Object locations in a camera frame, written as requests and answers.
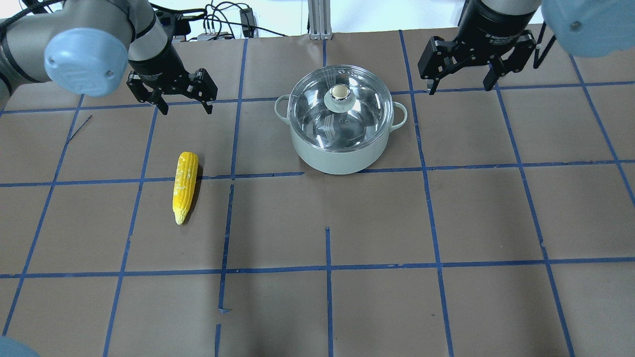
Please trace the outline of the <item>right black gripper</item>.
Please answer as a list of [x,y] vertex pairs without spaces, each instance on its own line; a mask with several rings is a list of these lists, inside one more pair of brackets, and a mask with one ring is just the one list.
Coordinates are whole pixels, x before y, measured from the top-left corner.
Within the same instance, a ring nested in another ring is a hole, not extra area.
[[451,41],[432,36],[418,62],[419,75],[434,95],[440,81],[465,67],[490,65],[483,79],[491,91],[502,76],[524,69],[537,42],[527,25],[536,0],[466,0]]

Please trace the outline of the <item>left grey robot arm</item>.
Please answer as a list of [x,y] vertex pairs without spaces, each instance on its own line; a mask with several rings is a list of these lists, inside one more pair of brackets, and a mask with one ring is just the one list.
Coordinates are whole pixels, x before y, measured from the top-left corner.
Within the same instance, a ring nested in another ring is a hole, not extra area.
[[163,95],[182,95],[213,111],[218,88],[204,68],[188,72],[147,0],[64,0],[36,13],[35,2],[1,22],[1,104],[24,84],[50,81],[66,91],[104,97],[123,79],[136,101],[163,114]]

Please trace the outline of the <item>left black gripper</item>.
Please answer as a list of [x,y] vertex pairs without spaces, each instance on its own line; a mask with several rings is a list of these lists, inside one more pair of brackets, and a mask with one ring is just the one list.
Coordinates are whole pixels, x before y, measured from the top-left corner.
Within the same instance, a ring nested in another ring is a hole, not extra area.
[[205,68],[188,72],[172,44],[151,59],[130,60],[129,64],[133,70],[126,86],[140,103],[150,103],[167,115],[169,106],[162,96],[183,95],[200,102],[207,115],[212,113],[218,87]]

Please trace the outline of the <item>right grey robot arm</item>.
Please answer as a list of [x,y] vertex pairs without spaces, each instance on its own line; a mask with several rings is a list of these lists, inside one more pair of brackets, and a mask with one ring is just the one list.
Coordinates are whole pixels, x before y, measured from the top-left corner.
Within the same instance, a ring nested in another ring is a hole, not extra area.
[[467,0],[456,37],[429,39],[419,75],[433,95],[442,79],[465,67],[488,66],[486,91],[529,59],[539,68],[553,44],[596,58],[634,47],[632,0]]

